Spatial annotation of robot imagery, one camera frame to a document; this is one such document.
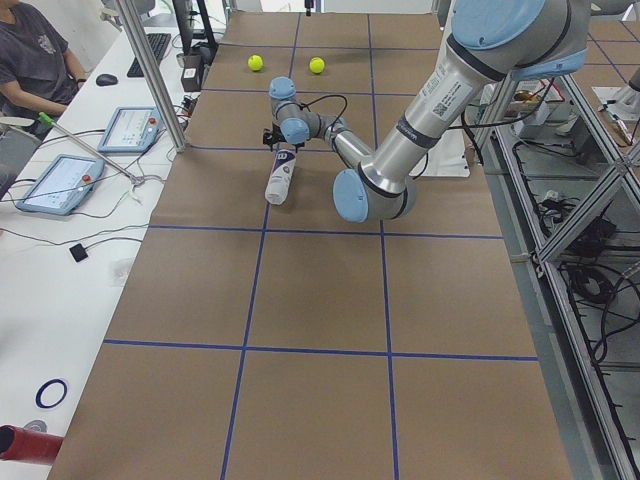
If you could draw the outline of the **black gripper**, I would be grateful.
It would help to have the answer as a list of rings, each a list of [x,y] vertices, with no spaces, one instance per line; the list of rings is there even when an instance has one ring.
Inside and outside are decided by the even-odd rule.
[[[271,140],[270,140],[271,144],[275,145],[285,141],[286,141],[286,138],[284,137],[280,126],[277,125],[276,123],[272,123]]]

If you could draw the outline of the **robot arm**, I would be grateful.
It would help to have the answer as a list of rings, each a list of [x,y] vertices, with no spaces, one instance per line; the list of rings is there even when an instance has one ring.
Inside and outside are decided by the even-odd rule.
[[[272,131],[267,144],[294,146],[319,138],[345,163],[333,202],[346,221],[390,220],[416,199],[410,173],[485,85],[553,78],[579,70],[587,54],[587,1],[458,1],[433,73],[387,134],[370,149],[336,116],[307,112],[293,81],[269,86]]]

